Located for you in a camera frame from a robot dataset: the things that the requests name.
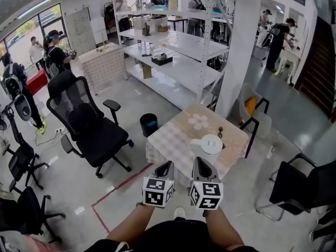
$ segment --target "yellow shoe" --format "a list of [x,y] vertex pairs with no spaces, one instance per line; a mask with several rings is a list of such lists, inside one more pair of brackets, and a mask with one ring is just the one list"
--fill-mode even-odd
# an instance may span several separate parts
[[39,130],[40,130],[40,134],[44,134],[44,132],[46,131],[46,126],[47,126],[47,124],[46,124],[46,122],[44,121],[43,122],[43,127],[41,127]]

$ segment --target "staircase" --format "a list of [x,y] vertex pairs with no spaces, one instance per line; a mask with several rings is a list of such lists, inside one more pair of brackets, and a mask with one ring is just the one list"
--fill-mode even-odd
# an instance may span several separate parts
[[295,84],[328,118],[333,115],[335,98],[335,48],[331,26],[317,18],[309,54]]

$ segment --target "metal shelving unit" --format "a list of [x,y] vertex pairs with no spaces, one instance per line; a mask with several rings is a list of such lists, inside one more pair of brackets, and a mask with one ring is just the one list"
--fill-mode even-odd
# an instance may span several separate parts
[[[125,47],[124,52],[135,59],[144,62],[152,67],[152,78],[143,79],[142,69],[129,58],[125,65],[127,73],[143,82],[145,85],[159,93],[165,99],[179,107],[186,109],[193,101],[201,102],[205,105],[211,103],[209,94],[218,83],[222,72],[216,71],[207,66],[207,61],[221,54],[228,53],[227,46],[210,40],[211,24],[216,18],[225,18],[228,28],[232,30],[232,21],[224,12],[218,0],[222,13],[213,12],[213,0],[205,0],[206,10],[187,9],[183,11],[169,9],[146,9],[138,11],[116,12],[115,0],[113,0],[114,14],[118,15],[138,15],[138,14],[161,14],[161,15],[179,15],[190,18],[205,20],[204,38],[196,37],[179,31],[169,30],[167,32],[151,31],[150,36],[143,36],[142,30],[127,30],[120,32],[117,25],[119,44],[121,37],[131,37],[141,40],[141,46],[137,44]],[[158,66],[151,61],[151,57],[142,57],[142,54],[151,53],[153,56],[165,52],[169,57],[173,56],[173,62]],[[204,88],[212,84],[210,90],[204,95]]]

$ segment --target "cap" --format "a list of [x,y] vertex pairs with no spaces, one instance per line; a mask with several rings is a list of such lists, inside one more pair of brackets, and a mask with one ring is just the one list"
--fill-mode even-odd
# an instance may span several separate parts
[[50,39],[59,39],[62,34],[62,31],[51,30],[46,37]]

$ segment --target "bottle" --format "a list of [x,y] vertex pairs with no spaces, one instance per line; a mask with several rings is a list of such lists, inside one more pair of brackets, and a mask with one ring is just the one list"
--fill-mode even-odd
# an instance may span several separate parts
[[164,4],[165,4],[165,7],[168,8],[168,6],[169,6],[169,0],[165,0]]

